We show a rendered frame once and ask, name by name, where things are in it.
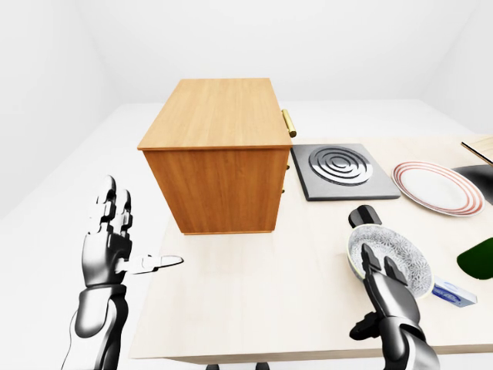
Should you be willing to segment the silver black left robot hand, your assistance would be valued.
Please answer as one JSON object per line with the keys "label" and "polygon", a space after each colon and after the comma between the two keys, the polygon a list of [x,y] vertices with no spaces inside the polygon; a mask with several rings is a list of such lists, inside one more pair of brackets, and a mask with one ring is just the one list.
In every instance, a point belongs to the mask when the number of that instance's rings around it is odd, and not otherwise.
{"label": "silver black left robot hand", "polygon": [[117,191],[115,179],[104,178],[89,218],[82,248],[86,287],[120,284],[125,274],[147,274],[184,262],[180,256],[131,257],[132,201],[128,190]]}

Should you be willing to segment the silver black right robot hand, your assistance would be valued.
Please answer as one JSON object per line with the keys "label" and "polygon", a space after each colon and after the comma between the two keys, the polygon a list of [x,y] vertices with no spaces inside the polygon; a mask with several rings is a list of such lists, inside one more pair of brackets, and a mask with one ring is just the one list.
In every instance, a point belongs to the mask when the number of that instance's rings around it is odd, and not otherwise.
{"label": "silver black right robot hand", "polygon": [[365,271],[364,287],[374,311],[356,323],[350,330],[350,337],[361,341],[380,336],[383,342],[390,343],[397,341],[403,331],[409,331],[425,340],[419,326],[421,316],[417,302],[395,262],[386,257],[381,264],[367,244],[362,245],[361,256]]}

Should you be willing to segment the patterned grey-white bowl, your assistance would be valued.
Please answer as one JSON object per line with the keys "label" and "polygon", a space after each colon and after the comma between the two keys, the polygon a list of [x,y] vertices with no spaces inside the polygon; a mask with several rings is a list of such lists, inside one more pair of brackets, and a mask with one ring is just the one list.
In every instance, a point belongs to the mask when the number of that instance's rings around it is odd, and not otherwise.
{"label": "patterned grey-white bowl", "polygon": [[362,245],[368,245],[381,264],[391,258],[403,273],[416,299],[429,295],[434,287],[431,265],[421,251],[399,233],[377,224],[363,224],[353,229],[347,243],[347,260],[354,275],[362,281]]}

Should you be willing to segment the wooden cabinet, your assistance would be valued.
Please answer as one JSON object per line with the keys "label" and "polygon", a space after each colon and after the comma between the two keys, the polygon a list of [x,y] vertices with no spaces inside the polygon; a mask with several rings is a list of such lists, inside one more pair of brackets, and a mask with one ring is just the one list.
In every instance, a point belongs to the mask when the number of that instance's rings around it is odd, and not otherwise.
{"label": "wooden cabinet", "polygon": [[139,143],[184,234],[271,232],[291,147],[268,78],[182,79]]}

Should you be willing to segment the blue and white printed box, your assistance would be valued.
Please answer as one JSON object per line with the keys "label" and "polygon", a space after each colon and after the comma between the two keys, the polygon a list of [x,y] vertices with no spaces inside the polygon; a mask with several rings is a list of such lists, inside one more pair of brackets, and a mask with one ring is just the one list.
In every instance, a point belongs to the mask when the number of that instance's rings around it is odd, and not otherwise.
{"label": "blue and white printed box", "polygon": [[475,294],[472,294],[471,292],[466,291],[438,276],[434,276],[434,287],[432,294],[459,308],[478,303],[478,299]]}

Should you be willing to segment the dark green rounded object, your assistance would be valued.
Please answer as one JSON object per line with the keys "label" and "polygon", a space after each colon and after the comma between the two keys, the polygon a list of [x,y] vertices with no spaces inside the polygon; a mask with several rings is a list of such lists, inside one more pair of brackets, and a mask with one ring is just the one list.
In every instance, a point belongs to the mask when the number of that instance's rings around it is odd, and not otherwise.
{"label": "dark green rounded object", "polygon": [[458,266],[478,280],[493,278],[493,237],[482,241],[457,257]]}

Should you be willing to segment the flat dark stove plate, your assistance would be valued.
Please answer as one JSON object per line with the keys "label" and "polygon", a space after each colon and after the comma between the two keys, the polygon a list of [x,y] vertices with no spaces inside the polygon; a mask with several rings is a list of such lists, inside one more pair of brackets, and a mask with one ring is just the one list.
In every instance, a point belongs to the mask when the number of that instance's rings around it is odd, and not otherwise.
{"label": "flat dark stove plate", "polygon": [[384,200],[401,195],[360,143],[294,145],[291,155],[308,201]]}

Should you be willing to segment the white plate with red rings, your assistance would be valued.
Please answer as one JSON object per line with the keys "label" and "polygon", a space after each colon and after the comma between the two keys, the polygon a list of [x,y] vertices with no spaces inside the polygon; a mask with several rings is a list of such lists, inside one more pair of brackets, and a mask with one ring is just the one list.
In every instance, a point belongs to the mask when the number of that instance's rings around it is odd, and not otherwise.
{"label": "white plate with red rings", "polygon": [[486,205],[483,193],[469,179],[436,163],[399,163],[391,177],[405,196],[440,214],[472,217]]}

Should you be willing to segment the glossy black object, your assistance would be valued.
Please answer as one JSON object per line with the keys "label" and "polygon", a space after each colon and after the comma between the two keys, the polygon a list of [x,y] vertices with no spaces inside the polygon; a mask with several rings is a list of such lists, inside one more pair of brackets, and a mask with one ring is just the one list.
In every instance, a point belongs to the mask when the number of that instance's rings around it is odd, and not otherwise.
{"label": "glossy black object", "polygon": [[469,179],[482,192],[485,199],[493,205],[493,166],[488,164],[461,166],[453,170]]}

